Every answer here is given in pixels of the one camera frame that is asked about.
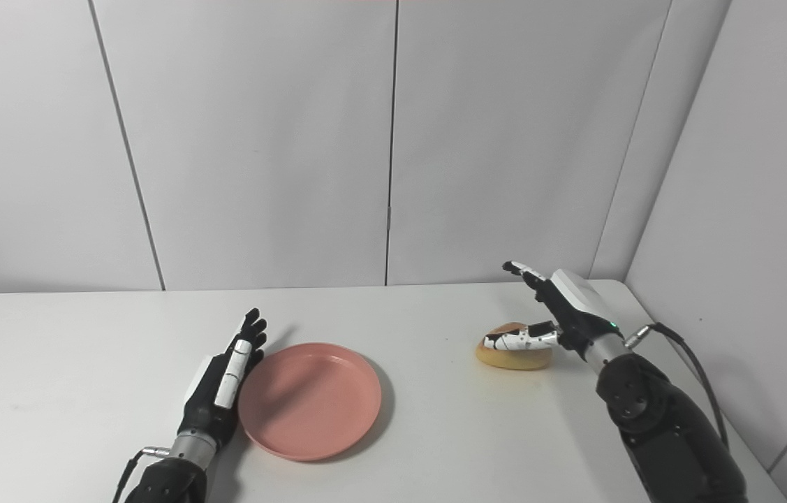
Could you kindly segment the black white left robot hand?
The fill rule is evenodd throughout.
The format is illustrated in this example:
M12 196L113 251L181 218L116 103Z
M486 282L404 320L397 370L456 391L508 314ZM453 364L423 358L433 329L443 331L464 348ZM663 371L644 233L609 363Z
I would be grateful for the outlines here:
M259 309L250 309L226 350L207 361L184 404L179 434L204 434L214 440L218 451L228 445L239 425L241 386L265 356L266 328Z

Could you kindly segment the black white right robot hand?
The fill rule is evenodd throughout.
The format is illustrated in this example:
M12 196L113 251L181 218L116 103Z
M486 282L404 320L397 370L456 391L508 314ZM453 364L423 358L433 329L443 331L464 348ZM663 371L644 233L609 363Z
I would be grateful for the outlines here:
M575 351L596 374L613 359L625 356L625 345L617 316L603 297L582 277L568 270L557 270L551 277L517 261L507 261L502 270L521 277L546 306L558 326L558 345Z

